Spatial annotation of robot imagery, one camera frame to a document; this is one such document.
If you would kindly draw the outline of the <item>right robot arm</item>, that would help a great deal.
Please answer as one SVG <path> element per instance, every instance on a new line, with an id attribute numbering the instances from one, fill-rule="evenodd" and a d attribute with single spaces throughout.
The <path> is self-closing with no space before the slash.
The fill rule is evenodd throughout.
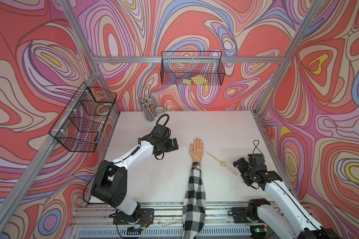
<path id="1" fill-rule="evenodd" d="M 265 223 L 281 239 L 337 239 L 333 229 L 325 228 L 293 196 L 276 171 L 269 171 L 264 155 L 248 154 L 233 162 L 244 183 L 257 184 L 278 206 L 265 198 L 249 200 L 246 208 L 232 208 L 235 223 Z"/>

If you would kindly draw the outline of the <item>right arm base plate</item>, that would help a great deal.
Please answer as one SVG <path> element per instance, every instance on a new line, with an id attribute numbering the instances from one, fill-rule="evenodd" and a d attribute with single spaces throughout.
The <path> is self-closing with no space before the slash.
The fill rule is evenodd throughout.
<path id="1" fill-rule="evenodd" d="M 247 223 L 257 223 L 258 220 L 254 220 L 249 217 L 247 207 L 233 207 L 229 210 L 228 215 L 233 217 L 235 224 L 247 224 Z"/>

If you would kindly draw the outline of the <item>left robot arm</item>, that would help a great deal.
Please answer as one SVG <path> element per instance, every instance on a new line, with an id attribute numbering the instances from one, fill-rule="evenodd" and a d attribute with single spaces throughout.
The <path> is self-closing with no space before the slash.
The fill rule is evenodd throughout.
<path id="1" fill-rule="evenodd" d="M 128 173 L 152 155 L 155 159 L 162 160 L 166 153 L 178 150 L 177 140 L 170 136 L 171 130 L 166 125 L 156 124 L 125 155 L 113 161 L 102 161 L 93 179 L 91 196 L 125 215 L 138 215 L 140 204 L 127 194 Z"/>

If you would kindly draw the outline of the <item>mannequin hand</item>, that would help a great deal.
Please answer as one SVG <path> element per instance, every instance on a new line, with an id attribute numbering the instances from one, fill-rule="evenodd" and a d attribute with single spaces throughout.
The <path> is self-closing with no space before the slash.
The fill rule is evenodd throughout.
<path id="1" fill-rule="evenodd" d="M 200 138 L 196 138 L 190 146 L 190 156 L 193 162 L 201 162 L 204 152 L 203 142 Z"/>

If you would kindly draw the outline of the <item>plaid sleeve mannequin forearm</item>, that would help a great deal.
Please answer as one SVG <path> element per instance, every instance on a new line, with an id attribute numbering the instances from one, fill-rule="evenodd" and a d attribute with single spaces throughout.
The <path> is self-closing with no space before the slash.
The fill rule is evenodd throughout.
<path id="1" fill-rule="evenodd" d="M 191 167 L 182 209 L 183 239 L 195 239 L 205 225 L 206 195 L 200 162 Z"/>

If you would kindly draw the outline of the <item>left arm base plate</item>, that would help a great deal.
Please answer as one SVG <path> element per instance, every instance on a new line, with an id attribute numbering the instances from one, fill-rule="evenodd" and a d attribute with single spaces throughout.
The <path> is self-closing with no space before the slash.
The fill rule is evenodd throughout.
<path id="1" fill-rule="evenodd" d="M 154 209 L 153 208 L 137 208 L 134 213 L 127 215 L 124 212 L 117 211 L 113 215 L 114 225 L 151 225 L 154 221 Z"/>

